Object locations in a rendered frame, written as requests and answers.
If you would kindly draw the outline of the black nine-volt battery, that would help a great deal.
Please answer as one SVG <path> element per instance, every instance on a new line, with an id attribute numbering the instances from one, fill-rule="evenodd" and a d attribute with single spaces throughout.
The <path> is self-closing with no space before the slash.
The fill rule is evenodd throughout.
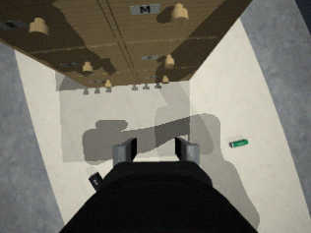
<path id="1" fill-rule="evenodd" d="M 97 192 L 100 189 L 100 182 L 102 180 L 99 173 L 95 173 L 92 177 L 89 178 L 91 184 L 93 185 L 95 191 Z"/>

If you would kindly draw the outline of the wooden drawer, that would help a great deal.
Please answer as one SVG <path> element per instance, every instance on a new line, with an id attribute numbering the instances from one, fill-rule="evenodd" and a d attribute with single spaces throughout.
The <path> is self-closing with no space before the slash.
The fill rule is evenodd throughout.
<path id="1" fill-rule="evenodd" d="M 135 69 L 199 65 L 217 36 L 126 41 Z M 175 66 L 174 66 L 175 65 Z"/>
<path id="2" fill-rule="evenodd" d="M 110 41 L 115 34 L 98 0 L 0 0 L 0 38 L 32 50 Z"/>
<path id="3" fill-rule="evenodd" d="M 130 70 L 118 42 L 35 51 L 30 55 L 68 76 Z"/>
<path id="4" fill-rule="evenodd" d="M 222 33 L 245 0 L 107 1 L 122 38 L 133 39 Z"/>
<path id="5" fill-rule="evenodd" d="M 159 83 L 168 84 L 173 81 L 187 81 L 197 66 L 176 67 L 162 69 L 136 70 L 141 84 Z"/>
<path id="6" fill-rule="evenodd" d="M 87 85 L 88 87 L 112 88 L 112 86 L 133 85 L 137 83 L 132 71 L 90 74 L 71 77 Z"/>

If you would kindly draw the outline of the small wooden chest of drawers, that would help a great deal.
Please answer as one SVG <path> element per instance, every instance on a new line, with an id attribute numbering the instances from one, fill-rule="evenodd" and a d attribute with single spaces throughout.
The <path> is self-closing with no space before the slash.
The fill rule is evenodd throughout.
<path id="1" fill-rule="evenodd" d="M 100 41 L 100 42 L 90 42 L 90 43 L 81 43 L 81 44 L 72 44 L 72 45 L 63 45 L 63 46 L 55 46 L 55 47 L 46 47 L 46 48 L 38 48 L 38 49 L 32 49 L 32 50 L 22 50 L 16 46 L 14 46 L 13 44 L 5 41 L 4 39 L 0 38 L 0 42 L 6 44 L 7 46 L 29 56 L 31 59 L 51 68 L 52 70 L 76 81 L 77 83 L 88 87 L 87 85 L 77 81 L 76 79 L 72 78 L 71 76 L 80 76 L 80 75 L 87 75 L 87 74 L 80 74 L 80 75 L 66 75 L 65 73 L 55 69 L 54 67 L 44 63 L 43 61 L 33 57 L 32 55 L 30 55 L 30 52 L 35 52 L 35 51 L 42 51 L 42 50 L 50 50 L 50 49 L 59 49 L 59 48 L 67 48 L 67 47 L 76 47 L 76 46 L 86 46 L 86 45 L 95 45 L 95 44 L 104 44 L 104 43 L 115 43 L 118 42 L 123 54 L 130 66 L 130 70 L 124 70 L 124 71 L 132 71 L 137 83 L 134 85 L 140 85 L 140 81 L 139 78 L 137 76 L 136 70 L 148 70 L 148 69 L 162 69 L 165 67 L 161 67 L 161 68 L 148 68 L 148 69 L 135 69 L 133 67 L 133 64 L 131 62 L 131 59 L 129 57 L 127 48 L 125 46 L 125 42 L 126 41 L 139 41 L 139 40 L 152 40 L 152 39 L 166 39 L 166 38 L 181 38 L 181 37 L 200 37 L 200 36 L 217 36 L 218 39 L 215 41 L 215 43 L 212 45 L 212 47 L 210 48 L 210 50 L 207 52 L 207 54 L 205 55 L 205 57 L 202 59 L 202 61 L 199 63 L 199 65 L 192 65 L 192 66 L 197 66 L 197 68 L 194 70 L 194 72 L 191 74 L 191 76 L 189 77 L 189 79 L 187 81 L 190 81 L 191 78 L 195 75 L 195 73 L 198 71 L 198 69 L 202 66 L 202 64 L 206 61 L 206 59 L 209 57 L 209 55 L 213 52 L 213 50 L 217 47 L 217 45 L 219 44 L 219 42 L 223 39 L 223 37 L 227 34 L 227 32 L 230 30 L 230 28 L 234 25 L 234 23 L 238 20 L 238 18 L 241 16 L 241 14 L 245 11 L 245 9 L 248 7 L 248 5 L 252 2 L 252 0 L 245 0 L 244 3 L 241 5 L 241 7 L 238 9 L 238 11 L 236 12 L 236 14 L 233 16 L 233 18 L 230 20 L 230 22 L 228 23 L 228 25 L 225 27 L 225 29 L 223 30 L 222 33 L 212 33 L 212 34 L 191 34 L 191 35 L 175 35 L 175 36 L 160 36 L 160 37 L 146 37 L 146 38 L 133 38 L 133 39 L 123 39 L 122 35 L 119 31 L 118 25 L 115 21 L 115 18 L 113 16 L 113 13 L 111 11 L 111 8 L 109 6 L 109 3 L 107 0 L 98 0 L 100 3 L 100 6 L 105 14 L 105 16 L 107 17 L 107 20 L 115 34 L 115 40 L 110 40 L 110 41 Z M 176 67 L 192 67 L 192 66 L 176 66 Z M 171 67 L 171 68 L 176 68 L 176 67 Z M 112 72 L 124 72 L 124 71 L 112 71 Z M 112 73 L 112 72 L 101 72 L 101 73 Z M 94 74 L 101 74 L 101 73 L 94 73 Z M 92 88 L 92 87 L 88 87 L 88 88 Z"/>

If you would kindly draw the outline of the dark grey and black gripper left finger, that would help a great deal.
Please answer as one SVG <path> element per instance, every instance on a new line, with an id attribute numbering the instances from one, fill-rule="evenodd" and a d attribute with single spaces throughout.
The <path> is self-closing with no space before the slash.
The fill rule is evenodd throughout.
<path id="1" fill-rule="evenodd" d="M 113 167 L 123 161 L 133 161 L 137 155 L 137 138 L 131 138 L 121 145 L 112 147 Z"/>

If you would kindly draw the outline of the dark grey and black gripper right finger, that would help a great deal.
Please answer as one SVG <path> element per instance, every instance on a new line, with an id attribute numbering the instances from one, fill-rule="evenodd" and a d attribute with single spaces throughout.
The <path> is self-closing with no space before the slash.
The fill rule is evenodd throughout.
<path id="1" fill-rule="evenodd" d="M 200 146 L 191 144 L 181 137 L 175 137 L 175 154 L 179 160 L 194 161 L 200 166 Z"/>

